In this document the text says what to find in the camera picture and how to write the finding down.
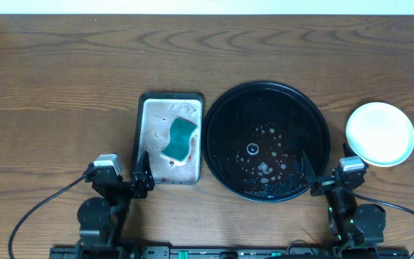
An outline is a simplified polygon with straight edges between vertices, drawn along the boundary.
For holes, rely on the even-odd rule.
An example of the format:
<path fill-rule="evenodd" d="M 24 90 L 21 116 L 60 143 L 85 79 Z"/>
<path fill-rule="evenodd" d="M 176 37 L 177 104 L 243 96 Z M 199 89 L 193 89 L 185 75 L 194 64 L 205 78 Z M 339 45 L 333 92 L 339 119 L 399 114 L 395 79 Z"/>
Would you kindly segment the light blue plate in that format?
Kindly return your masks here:
<path fill-rule="evenodd" d="M 346 140 L 363 161 L 378 167 L 405 162 L 414 150 L 414 127 L 408 116 L 385 102 L 355 109 L 346 122 Z"/>

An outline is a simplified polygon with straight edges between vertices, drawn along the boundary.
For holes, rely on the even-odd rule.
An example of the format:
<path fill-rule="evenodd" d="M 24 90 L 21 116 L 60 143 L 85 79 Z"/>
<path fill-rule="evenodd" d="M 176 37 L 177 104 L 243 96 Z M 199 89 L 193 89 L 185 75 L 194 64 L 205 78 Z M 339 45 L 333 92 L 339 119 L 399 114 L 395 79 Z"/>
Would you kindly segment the green yellow sponge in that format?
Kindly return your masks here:
<path fill-rule="evenodd" d="M 183 118 L 176 118 L 169 130 L 169 143 L 161 151 L 166 158 L 183 163 L 190 154 L 190 139 L 198 126 Z"/>

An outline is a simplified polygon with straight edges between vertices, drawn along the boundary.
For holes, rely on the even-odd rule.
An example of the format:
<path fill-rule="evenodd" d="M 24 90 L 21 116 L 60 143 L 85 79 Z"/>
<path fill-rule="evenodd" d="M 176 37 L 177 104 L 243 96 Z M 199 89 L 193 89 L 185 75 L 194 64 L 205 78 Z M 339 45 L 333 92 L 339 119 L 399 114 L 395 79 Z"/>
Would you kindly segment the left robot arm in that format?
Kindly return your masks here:
<path fill-rule="evenodd" d="M 143 153 L 131 172 L 131 180 L 124 181 L 118 155 L 100 155 L 83 173 L 100 196 L 84 201 L 78 209 L 80 240 L 75 245 L 76 258 L 140 258 L 140 249 L 121 240 L 133 199 L 145 199 L 155 186 L 150 157 Z"/>

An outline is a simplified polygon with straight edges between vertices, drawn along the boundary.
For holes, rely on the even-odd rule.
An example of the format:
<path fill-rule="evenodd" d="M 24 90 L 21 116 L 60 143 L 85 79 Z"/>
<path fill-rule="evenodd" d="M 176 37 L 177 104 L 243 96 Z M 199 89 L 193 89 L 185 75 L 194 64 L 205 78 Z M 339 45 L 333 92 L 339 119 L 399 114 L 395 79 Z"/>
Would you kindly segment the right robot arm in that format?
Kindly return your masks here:
<path fill-rule="evenodd" d="M 302 152 L 304 182 L 311 196 L 325 196 L 330 233 L 339 239 L 331 248 L 337 258 L 380 258 L 386 212 L 376 204 L 357 203 L 353 190 L 364 183 L 368 165 L 344 145 L 345 158 L 329 176 L 317 176 L 306 152 Z"/>

